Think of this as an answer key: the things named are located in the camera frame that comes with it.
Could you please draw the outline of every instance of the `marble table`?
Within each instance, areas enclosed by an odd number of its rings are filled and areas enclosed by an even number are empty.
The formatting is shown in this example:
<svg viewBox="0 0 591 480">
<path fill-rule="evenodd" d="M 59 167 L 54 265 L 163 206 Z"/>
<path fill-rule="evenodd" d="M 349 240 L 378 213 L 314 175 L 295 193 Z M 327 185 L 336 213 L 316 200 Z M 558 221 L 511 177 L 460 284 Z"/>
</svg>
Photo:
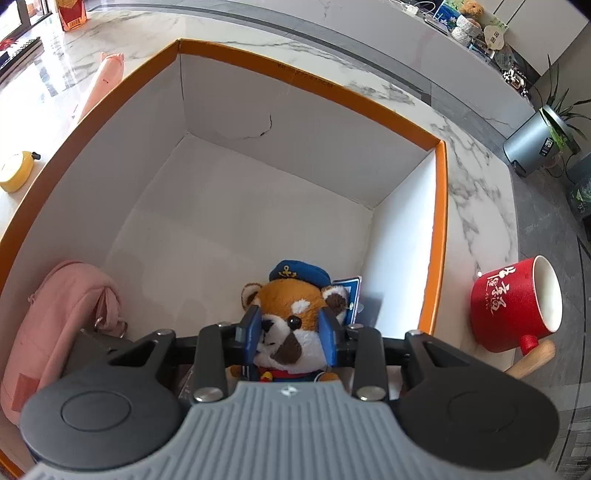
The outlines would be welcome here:
<svg viewBox="0 0 591 480">
<path fill-rule="evenodd" d="M 505 369 L 513 351 L 477 346 L 468 324 L 469 294 L 479 271 L 518 261 L 517 224 L 506 165 L 431 107 L 373 73 L 325 51 L 243 25 L 156 12 L 93 12 L 69 33 L 53 16 L 35 27 L 44 53 L 0 85 L 0 155 L 41 154 L 27 185 L 0 192 L 3 231 L 35 176 L 67 136 L 76 105 L 98 68 L 100 53 L 123 52 L 125 74 L 176 38 L 215 41 L 293 65 L 344 85 L 407 117 L 447 142 L 449 218 L 443 290 L 435 334 Z"/>
</svg>

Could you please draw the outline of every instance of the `pink bag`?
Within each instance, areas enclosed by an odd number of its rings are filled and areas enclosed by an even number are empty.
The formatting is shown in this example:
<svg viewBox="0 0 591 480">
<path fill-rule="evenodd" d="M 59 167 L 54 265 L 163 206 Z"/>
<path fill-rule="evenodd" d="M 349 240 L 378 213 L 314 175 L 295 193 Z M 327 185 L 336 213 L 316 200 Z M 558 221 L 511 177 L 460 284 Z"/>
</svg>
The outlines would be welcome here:
<svg viewBox="0 0 591 480">
<path fill-rule="evenodd" d="M 58 379 L 80 328 L 93 326 L 96 319 L 101 333 L 122 336 L 126 328 L 119 319 L 115 282 L 98 268 L 75 260 L 50 271 L 29 303 L 0 389 L 2 410 L 14 424 L 25 402 Z"/>
</svg>

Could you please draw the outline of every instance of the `mug rim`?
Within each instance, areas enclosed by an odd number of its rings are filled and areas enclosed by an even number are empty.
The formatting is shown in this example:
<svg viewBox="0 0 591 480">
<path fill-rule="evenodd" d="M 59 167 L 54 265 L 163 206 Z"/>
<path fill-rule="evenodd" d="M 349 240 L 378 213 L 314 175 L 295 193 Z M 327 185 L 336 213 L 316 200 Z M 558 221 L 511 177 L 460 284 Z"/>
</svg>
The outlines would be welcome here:
<svg viewBox="0 0 591 480">
<path fill-rule="evenodd" d="M 537 255 L 532 265 L 532 283 L 534 286 L 535 303 L 538 307 L 540 318 L 544 327 L 554 333 L 562 322 L 562 293 L 560 283 L 552 264 L 546 257 Z M 545 301 L 541 305 L 538 299 L 538 291 L 550 288 L 551 293 L 545 295 Z"/>
</svg>

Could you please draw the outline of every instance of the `plush toy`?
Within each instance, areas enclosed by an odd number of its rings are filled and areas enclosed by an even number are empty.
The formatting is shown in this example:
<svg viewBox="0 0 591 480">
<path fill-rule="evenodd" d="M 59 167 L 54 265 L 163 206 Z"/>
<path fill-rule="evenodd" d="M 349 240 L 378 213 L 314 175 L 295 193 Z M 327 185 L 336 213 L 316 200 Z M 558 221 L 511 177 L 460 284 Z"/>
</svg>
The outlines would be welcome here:
<svg viewBox="0 0 591 480">
<path fill-rule="evenodd" d="M 484 7 L 474 0 L 465 0 L 460 7 L 460 13 L 465 17 L 479 18 L 484 14 Z"/>
<path fill-rule="evenodd" d="M 327 306 L 343 322 L 349 306 L 343 286 L 331 285 L 328 273 L 319 267 L 284 260 L 269 274 L 268 284 L 244 287 L 242 307 L 246 310 L 252 304 L 262 314 L 254 359 L 261 381 L 338 380 L 336 374 L 325 372 L 318 315 Z"/>
</svg>

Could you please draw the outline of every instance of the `metal screw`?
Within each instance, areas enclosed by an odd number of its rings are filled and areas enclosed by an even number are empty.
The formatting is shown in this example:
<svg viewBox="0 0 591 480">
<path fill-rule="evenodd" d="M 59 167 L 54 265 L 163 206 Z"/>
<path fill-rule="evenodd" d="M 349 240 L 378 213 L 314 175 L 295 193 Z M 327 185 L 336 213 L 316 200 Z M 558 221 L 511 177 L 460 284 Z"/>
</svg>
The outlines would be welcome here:
<svg viewBox="0 0 591 480">
<path fill-rule="evenodd" d="M 357 390 L 356 395 L 358 399 L 363 401 L 379 401 L 386 396 L 386 391 L 382 387 L 375 385 L 368 385 Z"/>
<path fill-rule="evenodd" d="M 210 403 L 223 398 L 223 392 L 218 387 L 202 387 L 193 392 L 193 398 L 202 403 Z"/>
</svg>

